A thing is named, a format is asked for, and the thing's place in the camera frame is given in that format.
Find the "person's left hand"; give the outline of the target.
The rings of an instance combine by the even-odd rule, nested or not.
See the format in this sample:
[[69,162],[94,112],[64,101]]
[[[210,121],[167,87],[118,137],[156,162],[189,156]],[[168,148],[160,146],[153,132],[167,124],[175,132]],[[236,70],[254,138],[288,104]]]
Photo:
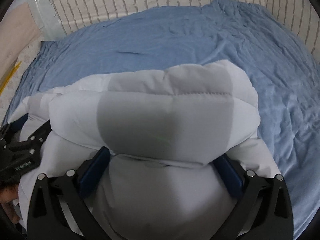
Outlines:
[[20,220],[18,214],[16,213],[12,202],[18,199],[18,185],[8,186],[0,191],[0,201],[8,218],[13,224],[17,224]]

